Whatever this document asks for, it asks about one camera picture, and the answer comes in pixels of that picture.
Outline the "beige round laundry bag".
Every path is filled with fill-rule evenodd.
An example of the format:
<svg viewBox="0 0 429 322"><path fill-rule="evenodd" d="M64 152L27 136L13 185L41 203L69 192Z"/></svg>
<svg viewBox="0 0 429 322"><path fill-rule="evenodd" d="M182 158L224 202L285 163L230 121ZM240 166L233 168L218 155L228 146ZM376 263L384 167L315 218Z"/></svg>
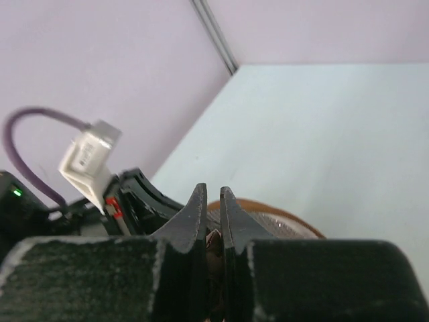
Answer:
<svg viewBox="0 0 429 322"><path fill-rule="evenodd" d="M246 199L225 195L208 206L208 243L218 236L236 246L252 239L324 239L303 219L287 211Z"/></svg>

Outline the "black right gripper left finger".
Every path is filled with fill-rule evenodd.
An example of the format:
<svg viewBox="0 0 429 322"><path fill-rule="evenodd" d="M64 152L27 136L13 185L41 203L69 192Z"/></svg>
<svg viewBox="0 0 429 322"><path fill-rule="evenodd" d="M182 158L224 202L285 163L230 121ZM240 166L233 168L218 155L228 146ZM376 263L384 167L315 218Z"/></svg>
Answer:
<svg viewBox="0 0 429 322"><path fill-rule="evenodd" d="M149 236L31 237L1 265L2 321L203 321L205 184Z"/></svg>

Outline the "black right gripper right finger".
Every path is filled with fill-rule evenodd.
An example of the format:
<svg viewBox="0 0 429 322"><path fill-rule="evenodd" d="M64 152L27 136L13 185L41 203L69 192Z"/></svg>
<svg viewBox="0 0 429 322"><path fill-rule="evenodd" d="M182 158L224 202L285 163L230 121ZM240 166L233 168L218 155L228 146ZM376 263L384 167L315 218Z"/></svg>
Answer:
<svg viewBox="0 0 429 322"><path fill-rule="evenodd" d="M416 275L379 240L279 239L223 187L226 321L427 321Z"/></svg>

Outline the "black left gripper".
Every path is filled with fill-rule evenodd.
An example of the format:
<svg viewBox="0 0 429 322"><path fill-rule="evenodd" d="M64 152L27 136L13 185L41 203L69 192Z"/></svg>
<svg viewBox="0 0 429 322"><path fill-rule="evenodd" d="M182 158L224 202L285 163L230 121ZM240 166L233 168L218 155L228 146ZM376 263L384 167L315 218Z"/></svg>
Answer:
<svg viewBox="0 0 429 322"><path fill-rule="evenodd" d="M138 169L115 175L104 193L102 215L83 197L65 207L49 208L21 181L1 171L1 254L27 237L81 235L82 228L100 223L109 235L119 235L117 218L124 215L131 232L150 235L167 223L183 205L163 195Z"/></svg>

